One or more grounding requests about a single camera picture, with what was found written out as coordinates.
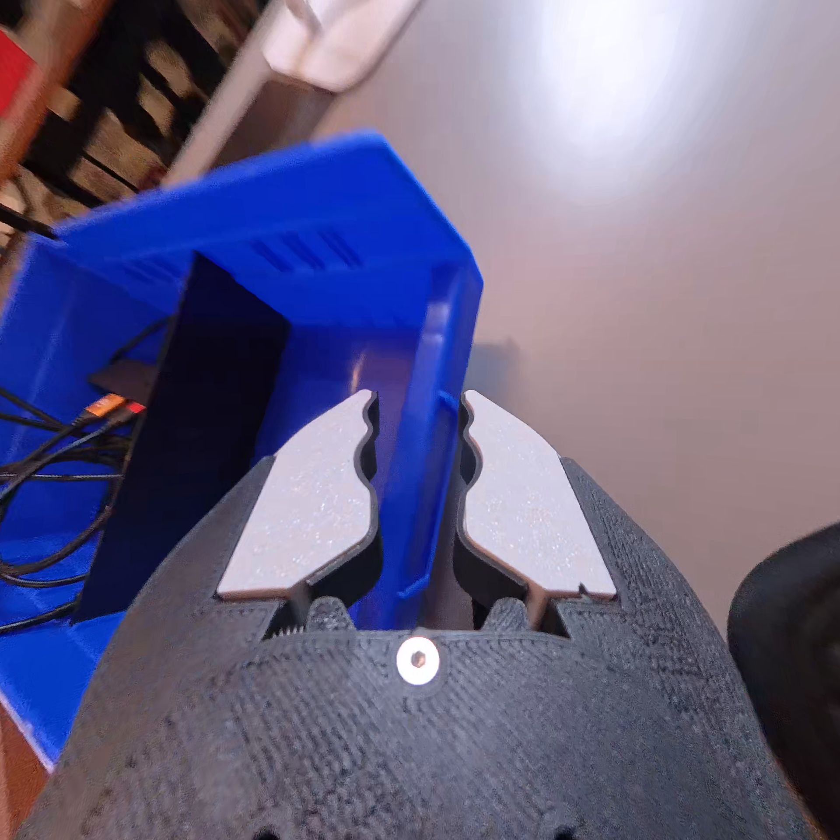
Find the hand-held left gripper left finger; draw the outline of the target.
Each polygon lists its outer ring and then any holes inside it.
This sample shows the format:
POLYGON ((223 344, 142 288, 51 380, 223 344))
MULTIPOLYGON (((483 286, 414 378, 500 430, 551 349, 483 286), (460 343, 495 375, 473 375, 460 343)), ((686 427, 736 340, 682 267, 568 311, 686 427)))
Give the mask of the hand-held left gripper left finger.
POLYGON ((311 420, 270 458, 267 477, 216 588, 225 602, 321 597, 352 607, 383 569, 378 392, 362 389, 311 420))

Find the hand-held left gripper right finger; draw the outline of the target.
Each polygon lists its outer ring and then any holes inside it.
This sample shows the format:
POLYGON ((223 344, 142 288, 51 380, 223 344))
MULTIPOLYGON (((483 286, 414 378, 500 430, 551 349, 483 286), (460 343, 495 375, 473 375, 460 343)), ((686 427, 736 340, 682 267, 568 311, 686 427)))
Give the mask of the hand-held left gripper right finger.
POLYGON ((512 599, 606 604, 618 589, 555 449, 476 390, 459 400, 453 570, 474 617, 512 599))

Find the black cable red plugs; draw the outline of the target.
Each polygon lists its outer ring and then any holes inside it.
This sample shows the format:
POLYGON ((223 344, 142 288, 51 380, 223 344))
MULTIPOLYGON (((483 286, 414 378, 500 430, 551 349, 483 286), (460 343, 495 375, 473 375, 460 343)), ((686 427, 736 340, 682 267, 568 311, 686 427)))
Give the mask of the black cable red plugs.
POLYGON ((26 455, 2 463, 2 517, 16 496, 36 483, 101 482, 109 504, 128 462, 134 429, 145 406, 109 394, 90 404, 72 422, 59 424, 26 455))

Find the black cable orange plugs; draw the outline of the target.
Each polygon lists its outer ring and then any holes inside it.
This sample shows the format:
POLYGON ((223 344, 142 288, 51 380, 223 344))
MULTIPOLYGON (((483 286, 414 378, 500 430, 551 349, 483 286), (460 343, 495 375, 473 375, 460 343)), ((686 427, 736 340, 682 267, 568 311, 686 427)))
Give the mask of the black cable orange plugs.
POLYGON ((2 455, 2 488, 25 480, 71 482, 87 476, 50 472, 64 464, 96 464, 115 471, 119 456, 128 447, 119 434, 133 417, 129 401, 106 394, 88 404, 70 421, 62 421, 3 387, 2 432, 10 433, 11 448, 2 455))
POLYGON ((124 471, 114 446, 2 467, 2 637, 67 620, 124 471))

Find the blue plastic bin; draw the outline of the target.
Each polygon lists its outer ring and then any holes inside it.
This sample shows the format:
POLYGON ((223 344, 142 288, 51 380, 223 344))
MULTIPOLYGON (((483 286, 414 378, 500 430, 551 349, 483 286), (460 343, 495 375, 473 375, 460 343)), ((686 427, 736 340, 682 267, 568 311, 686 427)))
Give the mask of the blue plastic bin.
MULTIPOLYGON (((250 467, 357 390, 378 392, 384 569, 351 615, 409 627, 482 292, 467 243, 379 135, 262 154, 31 238, 2 316, 2 387, 69 421, 119 352, 160 366, 197 254, 290 322, 250 467)), ((2 637, 2 707, 47 771, 124 611, 2 637)))

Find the black ribbed cushion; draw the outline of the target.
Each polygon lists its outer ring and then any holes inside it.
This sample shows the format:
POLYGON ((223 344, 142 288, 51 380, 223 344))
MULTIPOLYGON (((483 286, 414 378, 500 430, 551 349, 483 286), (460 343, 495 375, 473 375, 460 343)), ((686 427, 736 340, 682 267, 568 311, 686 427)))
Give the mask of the black ribbed cushion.
POLYGON ((747 574, 727 636, 770 749, 824 834, 838 838, 838 522, 747 574))

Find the large red bin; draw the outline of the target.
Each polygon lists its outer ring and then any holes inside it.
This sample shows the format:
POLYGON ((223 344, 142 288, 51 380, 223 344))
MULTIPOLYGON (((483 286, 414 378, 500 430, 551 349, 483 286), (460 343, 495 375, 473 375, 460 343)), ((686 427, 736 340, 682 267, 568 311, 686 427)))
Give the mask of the large red bin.
POLYGON ((26 50, 1 28, 1 120, 10 113, 33 65, 34 61, 26 50))

